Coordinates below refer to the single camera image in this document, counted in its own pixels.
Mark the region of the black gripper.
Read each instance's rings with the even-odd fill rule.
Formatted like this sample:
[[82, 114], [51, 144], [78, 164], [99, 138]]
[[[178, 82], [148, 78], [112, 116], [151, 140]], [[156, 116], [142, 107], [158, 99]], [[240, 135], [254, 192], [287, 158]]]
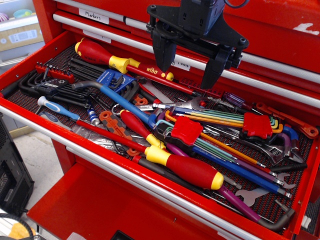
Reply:
[[225, 69], [237, 68], [249, 41], [231, 28], [223, 11], [227, 0], [183, 0], [179, 6], [149, 5], [148, 31], [155, 61], [166, 72], [177, 46], [206, 56], [201, 89], [211, 89]]

